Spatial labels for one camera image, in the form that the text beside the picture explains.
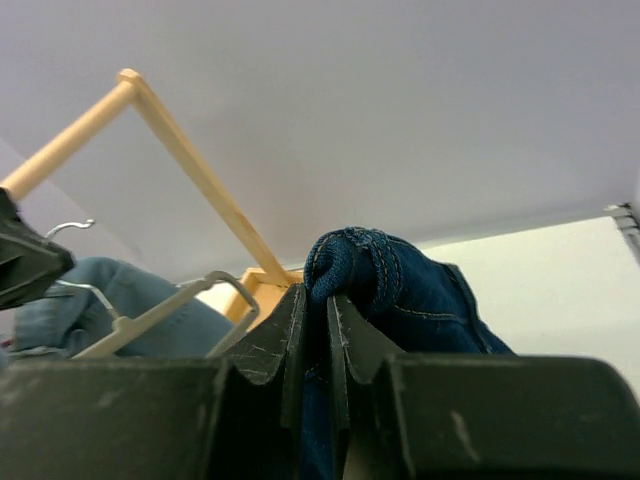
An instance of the wooden dowel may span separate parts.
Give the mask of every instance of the wooden dowel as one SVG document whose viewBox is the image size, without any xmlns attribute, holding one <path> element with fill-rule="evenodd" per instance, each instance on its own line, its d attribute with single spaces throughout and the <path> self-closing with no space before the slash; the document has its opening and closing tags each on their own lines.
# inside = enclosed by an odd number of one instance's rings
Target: wooden dowel
<svg viewBox="0 0 640 480">
<path fill-rule="evenodd" d="M 134 106 L 140 116 L 262 267 L 270 281 L 283 286 L 294 283 L 142 76 L 134 70 L 125 69 L 118 74 L 118 80 L 121 84 L 135 86 L 138 95 Z"/>
<path fill-rule="evenodd" d="M 0 186 L 11 193 L 14 201 L 22 200 L 91 137 L 117 117 L 135 96 L 135 85 L 119 83 L 84 115 L 14 170 Z"/>
</svg>

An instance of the black plastic part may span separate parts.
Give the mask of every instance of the black plastic part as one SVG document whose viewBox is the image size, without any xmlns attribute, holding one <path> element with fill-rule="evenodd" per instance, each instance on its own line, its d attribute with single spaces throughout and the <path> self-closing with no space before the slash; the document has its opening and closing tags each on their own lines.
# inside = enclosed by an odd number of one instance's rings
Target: black plastic part
<svg viewBox="0 0 640 480">
<path fill-rule="evenodd" d="M 41 298 L 73 266 L 71 253 L 24 223 L 0 188 L 0 310 Z"/>
<path fill-rule="evenodd" d="M 640 478 L 640 409 L 607 364 L 402 353 L 346 297 L 328 322 L 336 478 Z"/>
<path fill-rule="evenodd" d="M 297 478 L 305 291 L 210 360 L 15 363 L 0 373 L 0 478 Z"/>
</svg>

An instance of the blue jeans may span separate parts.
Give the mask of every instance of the blue jeans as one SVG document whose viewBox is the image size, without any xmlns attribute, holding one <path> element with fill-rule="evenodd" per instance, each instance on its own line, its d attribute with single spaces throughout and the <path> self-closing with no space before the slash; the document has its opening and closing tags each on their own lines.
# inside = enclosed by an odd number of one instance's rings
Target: blue jeans
<svg viewBox="0 0 640 480">
<path fill-rule="evenodd" d="M 110 258 L 89 257 L 61 277 L 91 284 L 121 315 L 135 318 L 178 291 L 172 283 Z M 15 312 L 12 356 L 71 357 L 112 331 L 112 319 L 88 290 L 54 284 L 45 296 Z M 203 358 L 233 324 L 199 300 L 191 300 L 140 337 L 118 356 Z"/>
<path fill-rule="evenodd" d="M 307 257 L 308 335 L 312 355 L 302 418 L 301 478 L 333 478 L 325 338 L 327 299 L 346 293 L 361 315 L 409 352 L 512 353 L 478 317 L 460 270 L 425 257 L 379 230 L 350 227 L 323 235 Z"/>
</svg>

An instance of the wooden base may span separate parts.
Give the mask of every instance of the wooden base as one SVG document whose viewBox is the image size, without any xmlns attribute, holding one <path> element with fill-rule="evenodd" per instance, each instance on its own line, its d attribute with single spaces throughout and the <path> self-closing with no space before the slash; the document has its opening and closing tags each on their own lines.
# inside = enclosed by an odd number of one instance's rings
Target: wooden base
<svg viewBox="0 0 640 480">
<path fill-rule="evenodd" d="M 293 283 L 302 283 L 302 270 L 287 272 Z M 255 319 L 249 329 L 255 328 L 267 318 L 276 307 L 288 285 L 275 285 L 269 281 L 269 277 L 261 268 L 248 268 L 242 276 L 242 284 L 260 305 L 260 315 Z M 235 293 L 227 309 L 223 314 L 232 322 L 239 322 L 247 313 L 249 306 L 239 293 Z"/>
</svg>

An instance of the wooden frame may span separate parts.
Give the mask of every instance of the wooden frame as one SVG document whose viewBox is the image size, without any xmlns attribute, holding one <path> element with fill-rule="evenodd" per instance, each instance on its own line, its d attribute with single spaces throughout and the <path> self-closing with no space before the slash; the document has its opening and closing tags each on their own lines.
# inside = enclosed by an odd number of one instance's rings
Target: wooden frame
<svg viewBox="0 0 640 480">
<path fill-rule="evenodd" d="M 260 318 L 264 318 L 271 313 L 284 290 L 292 283 L 301 281 L 301 274 L 287 272 L 282 268 L 222 182 L 142 76 L 134 70 L 125 69 L 118 74 L 117 82 L 113 90 L 25 161 L 0 185 L 10 192 L 13 200 L 23 199 L 127 106 L 133 105 L 200 193 L 262 267 L 247 270 L 242 281 L 253 295 L 257 295 L 261 308 Z M 234 298 L 224 313 L 233 321 L 238 321 L 244 313 L 243 304 L 246 305 L 242 297 Z"/>
</svg>

